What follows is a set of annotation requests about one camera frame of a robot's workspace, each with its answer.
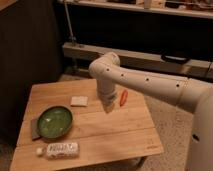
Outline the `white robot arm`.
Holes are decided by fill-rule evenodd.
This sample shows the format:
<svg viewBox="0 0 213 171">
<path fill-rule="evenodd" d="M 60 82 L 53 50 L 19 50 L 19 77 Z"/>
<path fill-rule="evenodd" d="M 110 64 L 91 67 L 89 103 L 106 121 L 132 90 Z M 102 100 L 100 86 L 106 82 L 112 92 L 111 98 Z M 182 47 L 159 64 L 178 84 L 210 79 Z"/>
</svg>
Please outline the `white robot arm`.
<svg viewBox="0 0 213 171">
<path fill-rule="evenodd" d="M 115 85 L 119 84 L 192 113 L 186 171 L 213 171 L 213 83 L 126 69 L 114 52 L 94 60 L 89 73 L 96 79 L 97 96 L 103 105 L 114 102 Z"/>
</svg>

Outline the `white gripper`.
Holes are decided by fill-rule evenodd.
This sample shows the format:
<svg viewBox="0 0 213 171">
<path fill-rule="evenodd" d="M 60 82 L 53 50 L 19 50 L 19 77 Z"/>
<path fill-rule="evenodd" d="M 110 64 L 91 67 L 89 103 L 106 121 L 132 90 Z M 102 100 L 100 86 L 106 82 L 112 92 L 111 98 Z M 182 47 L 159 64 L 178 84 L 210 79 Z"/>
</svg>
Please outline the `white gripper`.
<svg viewBox="0 0 213 171">
<path fill-rule="evenodd" d="M 116 87 L 113 82 L 106 79 L 97 80 L 97 96 L 106 112 L 114 108 L 114 101 L 117 97 Z"/>
</svg>

